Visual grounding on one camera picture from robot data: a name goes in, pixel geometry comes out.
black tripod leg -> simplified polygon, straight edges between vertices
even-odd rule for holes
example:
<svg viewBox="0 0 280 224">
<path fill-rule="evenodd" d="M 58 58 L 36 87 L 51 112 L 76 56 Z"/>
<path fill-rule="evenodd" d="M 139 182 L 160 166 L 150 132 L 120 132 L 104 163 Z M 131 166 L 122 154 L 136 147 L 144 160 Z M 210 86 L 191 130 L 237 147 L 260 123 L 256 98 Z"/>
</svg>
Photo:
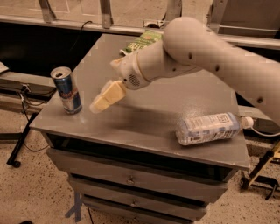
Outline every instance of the black tripod leg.
<svg viewBox="0 0 280 224">
<path fill-rule="evenodd" d="M 20 166 L 20 162 L 16 161 L 17 155 L 23 145 L 23 143 L 25 142 L 25 138 L 28 135 L 28 132 L 30 130 L 29 125 L 32 123 L 32 121 L 35 119 L 37 113 L 33 113 L 31 118 L 29 119 L 28 123 L 26 124 L 25 128 L 24 128 L 24 132 L 21 135 L 21 137 L 18 139 L 17 144 L 14 148 L 14 150 L 12 151 L 12 153 L 10 154 L 10 157 L 7 161 L 7 165 L 12 165 L 13 167 L 18 168 Z"/>
</svg>

green object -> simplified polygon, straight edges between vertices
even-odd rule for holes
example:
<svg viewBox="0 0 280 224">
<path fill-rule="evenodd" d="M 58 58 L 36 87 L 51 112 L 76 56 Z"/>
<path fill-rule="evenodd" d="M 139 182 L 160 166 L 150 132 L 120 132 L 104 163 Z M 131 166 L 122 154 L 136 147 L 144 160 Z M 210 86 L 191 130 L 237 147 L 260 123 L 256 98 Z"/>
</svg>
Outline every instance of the green object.
<svg viewBox="0 0 280 224">
<path fill-rule="evenodd" d="M 133 53 L 135 50 L 142 49 L 150 44 L 159 41 L 162 38 L 162 34 L 154 31 L 146 31 L 139 38 L 136 38 L 131 42 L 122 52 L 124 54 Z"/>
</svg>

drawer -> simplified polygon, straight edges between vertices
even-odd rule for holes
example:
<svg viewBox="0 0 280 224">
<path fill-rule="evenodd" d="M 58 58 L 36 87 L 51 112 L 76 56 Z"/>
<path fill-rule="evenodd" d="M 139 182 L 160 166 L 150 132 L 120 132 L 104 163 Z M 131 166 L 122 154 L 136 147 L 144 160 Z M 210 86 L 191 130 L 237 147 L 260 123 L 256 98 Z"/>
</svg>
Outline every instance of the drawer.
<svg viewBox="0 0 280 224">
<path fill-rule="evenodd" d="M 60 170 L 68 173 L 169 193 L 192 200 L 215 202 L 227 190 L 226 184 L 211 179 L 63 150 L 49 149 L 47 154 Z"/>
<path fill-rule="evenodd" d="M 102 211 L 104 213 L 116 214 L 134 221 L 144 221 L 147 223 L 155 224 L 179 224 L 179 223 L 192 223 L 189 220 L 180 219 L 177 217 L 172 217 L 169 215 L 164 215 L 161 213 L 153 213 L 150 211 L 145 211 L 139 208 L 132 208 L 129 206 L 124 206 L 118 203 L 106 201 L 103 199 L 89 198 L 85 195 L 81 198 L 82 202 L 86 207 L 93 208 L 97 211 Z"/>
<path fill-rule="evenodd" d="M 206 214 L 205 208 L 187 204 L 190 201 L 180 201 L 178 197 L 164 198 L 164 194 L 156 196 L 152 192 L 140 192 L 137 189 L 121 188 L 119 185 L 109 185 L 81 178 L 69 177 L 68 181 L 71 187 L 80 194 L 112 200 L 130 207 L 140 207 L 191 221 L 198 221 Z"/>
</svg>

floor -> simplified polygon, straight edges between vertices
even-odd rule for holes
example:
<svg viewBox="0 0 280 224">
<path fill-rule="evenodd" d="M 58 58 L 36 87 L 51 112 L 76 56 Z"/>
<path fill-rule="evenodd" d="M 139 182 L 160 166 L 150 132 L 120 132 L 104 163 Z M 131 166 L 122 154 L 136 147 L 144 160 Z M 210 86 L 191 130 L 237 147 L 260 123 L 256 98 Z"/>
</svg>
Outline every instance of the floor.
<svg viewBox="0 0 280 224">
<path fill-rule="evenodd" d="M 149 6 L 149 1 L 111 2 L 113 4 L 113 14 L 117 15 L 115 16 L 117 25 L 128 25 L 127 21 L 131 22 L 130 15 L 133 15 L 136 19 L 134 24 L 129 25 L 143 24 L 142 20 L 139 22 L 142 14 L 138 9 L 141 8 L 141 5 Z M 198 20 L 206 22 L 205 15 L 211 2 L 212 0 L 185 0 L 183 2 L 183 15 L 196 17 Z M 85 11 L 93 9 L 89 6 L 94 2 L 89 0 L 80 1 L 80 5 L 74 0 L 50 0 L 50 3 L 54 5 L 53 9 L 60 19 L 75 21 L 90 19 L 94 21 L 95 16 L 93 14 L 100 13 L 96 10 Z M 153 14 L 155 16 L 149 17 L 149 19 L 160 19 L 165 12 L 165 4 L 166 1 L 157 0 L 157 7 L 146 7 L 144 15 L 150 15 L 150 11 L 156 11 L 157 13 Z M 41 18 L 42 16 L 39 4 L 34 0 L 1 1 L 0 14 L 35 18 Z M 0 133 L 19 132 L 26 123 L 25 115 L 22 113 L 0 109 Z M 36 131 L 29 133 L 25 143 L 33 150 L 41 149 L 47 145 L 41 134 Z M 271 148 L 271 144 L 258 143 L 254 139 L 247 140 L 247 144 L 253 169 L 258 162 L 258 158 L 267 149 Z M 17 158 L 22 163 L 20 168 L 8 166 L 6 160 L 14 146 L 14 141 L 1 141 L 0 143 L 0 224 L 18 224 L 26 220 L 35 224 L 76 223 L 74 215 L 70 218 L 65 217 L 74 205 L 74 192 L 67 183 L 67 174 L 58 171 L 46 155 L 46 150 L 34 152 L 27 150 L 26 147 L 22 148 Z M 280 167 L 275 164 L 270 165 L 263 171 L 263 174 L 280 181 L 279 173 Z M 275 199 L 265 200 L 268 191 L 258 188 L 250 188 L 248 191 L 240 193 L 240 178 L 241 174 L 237 172 L 228 182 L 228 190 L 215 204 L 208 206 L 206 216 L 197 221 L 197 224 L 280 223 L 280 196 L 277 195 Z M 93 210 L 90 210 L 90 213 L 94 224 L 140 224 L 140 222 Z M 88 209 L 85 206 L 81 207 L 81 221 L 79 223 L 91 223 Z"/>
<path fill-rule="evenodd" d="M 19 112 L 0 110 L 0 132 L 19 132 L 26 124 L 26 118 Z M 26 145 L 38 150 L 47 145 L 45 139 L 37 131 L 31 131 L 26 138 Z M 247 140 L 251 167 L 254 168 L 258 157 L 271 147 L 270 143 L 257 143 Z M 74 192 L 67 183 L 67 174 L 58 171 L 45 154 L 46 150 L 33 152 L 23 147 L 17 159 L 21 161 L 19 168 L 6 164 L 15 145 L 14 141 L 2 141 L 0 144 L 0 224 L 18 224 L 30 220 L 35 224 L 76 223 L 74 215 L 66 218 L 65 214 L 74 204 Z M 263 174 L 280 181 L 280 167 L 271 164 Z M 265 200 L 267 190 L 250 188 L 240 193 L 238 172 L 228 182 L 228 190 L 215 204 L 208 206 L 205 217 L 197 224 L 242 224 L 242 223 L 280 223 L 280 195 Z M 90 210 L 94 224 L 140 224 Z M 90 224 L 88 209 L 81 207 L 80 224 Z"/>
</svg>

robotic arm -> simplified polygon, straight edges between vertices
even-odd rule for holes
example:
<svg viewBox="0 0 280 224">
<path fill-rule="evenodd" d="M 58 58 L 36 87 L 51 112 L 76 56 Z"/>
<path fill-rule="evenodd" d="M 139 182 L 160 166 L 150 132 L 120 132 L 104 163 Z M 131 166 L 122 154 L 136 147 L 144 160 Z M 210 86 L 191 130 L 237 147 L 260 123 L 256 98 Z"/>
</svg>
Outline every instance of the robotic arm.
<svg viewBox="0 0 280 224">
<path fill-rule="evenodd" d="M 163 40 L 112 62 L 119 81 L 103 88 L 92 111 L 102 111 L 159 78 L 205 69 L 280 125 L 280 64 L 234 47 L 191 17 L 172 20 Z"/>
</svg>

